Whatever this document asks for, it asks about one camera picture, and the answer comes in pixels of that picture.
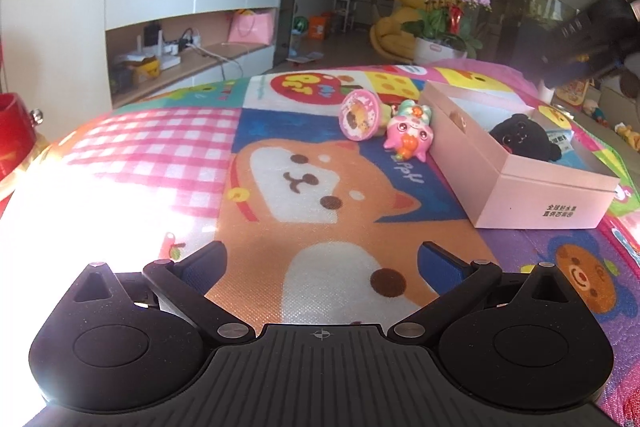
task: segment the pink gift bag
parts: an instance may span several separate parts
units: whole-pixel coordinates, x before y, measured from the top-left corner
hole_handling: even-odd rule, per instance
[[[273,39],[273,15],[243,10],[234,13],[229,32],[229,42],[245,44],[271,44]]]

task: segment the white flower pot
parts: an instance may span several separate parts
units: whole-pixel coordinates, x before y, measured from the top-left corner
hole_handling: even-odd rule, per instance
[[[425,66],[445,58],[466,58],[466,52],[459,52],[425,39],[415,39],[414,63]]]

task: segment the yellow chair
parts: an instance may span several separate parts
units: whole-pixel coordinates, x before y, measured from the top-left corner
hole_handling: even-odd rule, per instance
[[[389,17],[377,21],[369,31],[371,45],[388,60],[411,64],[414,60],[415,37],[403,32],[401,25],[420,19],[418,9],[425,9],[424,0],[397,0],[402,3]]]

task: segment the black plush toy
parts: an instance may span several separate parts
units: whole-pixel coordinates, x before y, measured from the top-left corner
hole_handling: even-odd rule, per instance
[[[489,133],[511,154],[557,162],[562,157],[558,145],[549,142],[542,126],[530,120],[526,114],[514,114],[496,125]]]

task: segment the open cardboard box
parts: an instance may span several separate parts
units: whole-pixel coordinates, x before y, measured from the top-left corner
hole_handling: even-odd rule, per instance
[[[577,140],[584,169],[509,154],[459,105],[478,104],[503,121],[523,113],[561,130],[537,109],[483,92],[427,82],[420,103],[433,110],[430,153],[478,229],[594,229],[620,180]]]

